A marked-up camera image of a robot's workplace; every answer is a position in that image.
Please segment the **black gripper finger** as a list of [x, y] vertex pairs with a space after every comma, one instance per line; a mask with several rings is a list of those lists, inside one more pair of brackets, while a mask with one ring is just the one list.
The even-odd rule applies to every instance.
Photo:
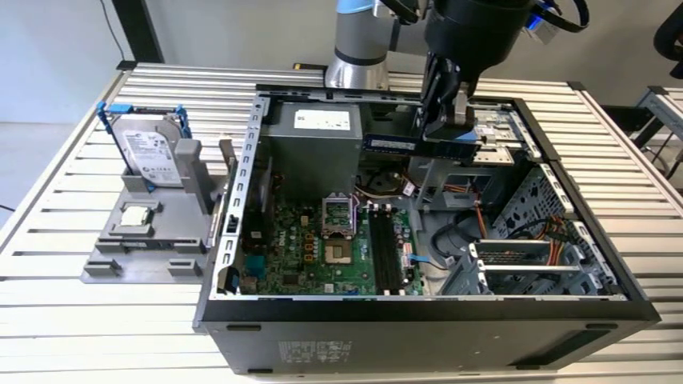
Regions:
[[461, 82], [460, 67], [429, 52], [421, 89], [419, 129], [427, 140], [453, 141], [472, 128], [459, 128], [453, 123], [453, 98]]
[[453, 123], [459, 128], [472, 128], [473, 109], [469, 107], [469, 83], [461, 82], [453, 98]]

